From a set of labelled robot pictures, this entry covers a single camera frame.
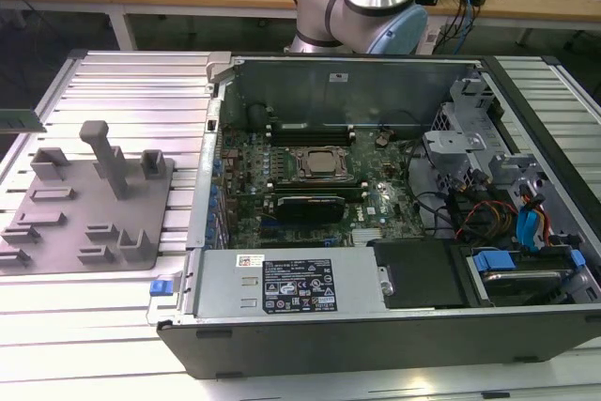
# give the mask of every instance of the table leg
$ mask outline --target table leg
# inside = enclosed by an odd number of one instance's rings
[[[111,25],[115,32],[116,42],[121,51],[136,51],[135,37],[131,31],[131,24],[127,15],[123,12],[108,13]]]
[[[446,16],[429,16],[428,24],[415,53],[417,55],[431,55],[434,52],[436,41],[439,40],[440,29],[447,24]]]
[[[522,29],[522,31],[519,32],[519,37],[517,37],[517,39],[516,39],[516,44],[518,46],[525,46],[526,45],[526,41],[528,41],[528,38],[530,37],[531,33],[532,33],[532,29],[531,28],[524,28],[524,29]]]

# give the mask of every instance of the floor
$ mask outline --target floor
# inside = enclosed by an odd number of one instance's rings
[[[23,30],[10,24],[0,28],[3,107],[35,107],[70,49],[117,49],[104,15],[43,13],[42,20],[25,13],[25,20],[27,27]],[[193,34],[184,17],[136,15],[131,20],[140,50],[280,52],[295,32],[295,24],[289,20],[194,18]],[[589,93],[601,100],[601,35],[584,34],[571,51],[566,51],[563,45],[574,31],[535,30],[525,47],[515,44],[518,33],[517,29],[476,26],[459,53],[554,55]],[[452,42],[438,54],[449,53],[454,47]],[[11,137],[0,135],[0,157],[11,142]]]

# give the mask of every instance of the slotted metal platform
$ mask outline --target slotted metal platform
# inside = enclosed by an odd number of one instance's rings
[[[176,162],[161,255],[153,270],[0,278],[2,399],[459,400],[482,399],[482,392],[490,391],[532,400],[599,399],[601,340],[544,363],[220,381],[188,377],[147,325],[146,308],[150,281],[181,270],[184,261],[207,117],[208,56],[90,53],[69,60],[37,109],[48,133],[21,135],[0,164],[4,227],[33,178],[29,162],[38,147],[61,146],[70,159],[91,158],[90,148],[78,138],[86,119],[106,120],[111,143],[121,146],[126,157],[160,148]],[[578,97],[578,85],[568,84],[561,68],[543,67],[541,61],[501,60],[598,195],[601,156],[592,147],[598,122]],[[553,110],[560,107],[561,113]],[[519,141],[515,128],[512,134]],[[588,155],[596,160],[587,160]],[[156,300],[165,310],[175,307],[172,299]]]
[[[601,108],[561,66],[542,58],[499,56],[507,74],[570,162],[601,199]],[[516,126],[506,123],[520,150],[529,146]]]

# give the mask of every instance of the sticker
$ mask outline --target sticker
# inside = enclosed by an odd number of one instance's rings
[[[330,74],[330,82],[335,84],[345,84],[348,82],[348,74],[344,72],[333,72]]]
[[[267,314],[338,310],[331,260],[274,260],[262,265],[263,310]]]
[[[263,265],[263,254],[238,254],[236,255],[237,267],[260,267]]]

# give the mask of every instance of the green circuit board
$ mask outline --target green circuit board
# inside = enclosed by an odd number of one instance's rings
[[[268,183],[273,180],[302,183],[298,156],[302,152],[308,155],[308,148],[273,147],[259,134],[224,131],[226,192],[229,199],[235,199],[237,212],[237,220],[230,227],[228,247],[363,245],[357,242],[357,237],[362,236],[357,232],[359,229],[367,229],[369,237],[423,237],[424,226],[408,199],[402,179],[404,143],[394,141],[378,147],[379,134],[378,129],[361,129],[356,131],[356,140],[350,147],[311,147],[331,150],[340,157],[344,166],[340,179],[367,182],[362,202],[347,203],[342,221],[280,224],[272,214],[277,196],[269,190]]]

